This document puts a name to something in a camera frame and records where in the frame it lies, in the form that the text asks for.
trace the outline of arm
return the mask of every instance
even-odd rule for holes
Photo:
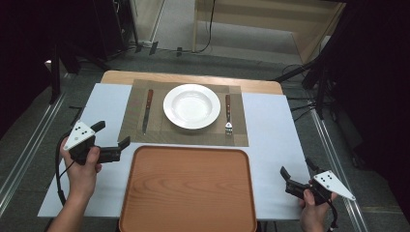
[[[67,138],[63,141],[60,154],[66,166],[72,164],[70,153],[63,150]],[[100,148],[93,147],[87,156],[84,165],[74,163],[67,171],[70,180],[70,193],[66,204],[51,223],[48,231],[79,231],[87,204],[94,193],[97,181],[97,173],[101,171],[102,165],[97,164],[100,156]]]
[[[337,197],[335,193],[332,193],[332,200]],[[304,232],[323,232],[324,220],[326,213],[329,210],[329,204],[323,203],[316,206],[314,203],[313,193],[309,189],[304,191],[305,201],[300,202],[304,207],[301,214],[301,227]]]

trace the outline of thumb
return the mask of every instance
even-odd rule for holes
[[[92,147],[87,155],[87,161],[85,162],[86,165],[90,165],[93,168],[96,166],[97,161],[100,157],[100,148],[99,147]]]
[[[304,190],[304,199],[308,206],[315,206],[313,193],[309,189]]]

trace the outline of tray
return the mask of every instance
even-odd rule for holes
[[[231,149],[139,147],[120,230],[255,231],[248,155]]]

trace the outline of finger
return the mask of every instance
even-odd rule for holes
[[[314,206],[314,196],[309,189],[304,190],[304,199],[307,206]]]
[[[332,196],[331,196],[332,201],[334,201],[336,198],[337,198],[337,193],[332,192]]]
[[[66,165],[70,165],[70,163],[73,162],[69,151],[64,150],[64,146],[66,145],[68,139],[69,139],[68,137],[65,137],[63,141],[61,142],[61,146],[60,146],[60,155],[63,157]]]
[[[103,169],[103,165],[100,163],[96,164],[96,172],[99,173]]]
[[[85,162],[86,165],[92,166],[95,168],[97,161],[100,157],[100,148],[99,147],[92,147],[87,155],[87,161]]]
[[[299,206],[303,209],[306,206],[305,201],[302,199],[299,199]]]

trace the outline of hand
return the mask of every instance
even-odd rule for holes
[[[332,192],[332,201],[335,200],[337,194]],[[304,199],[300,200],[300,205],[304,207],[301,214],[301,227],[305,232],[323,232],[324,220],[330,206],[327,203],[316,206],[313,193],[306,189],[304,191]]]
[[[73,160],[68,151],[63,149],[68,138],[65,138],[60,147],[60,154],[64,159],[66,167],[73,163]],[[94,189],[97,181],[97,173],[102,170],[102,165],[97,163],[100,157],[100,148],[93,147],[88,153],[87,160],[84,165],[73,163],[73,165],[67,170],[67,174],[70,180],[70,193],[69,198],[80,200],[82,202],[88,202],[94,193]]]

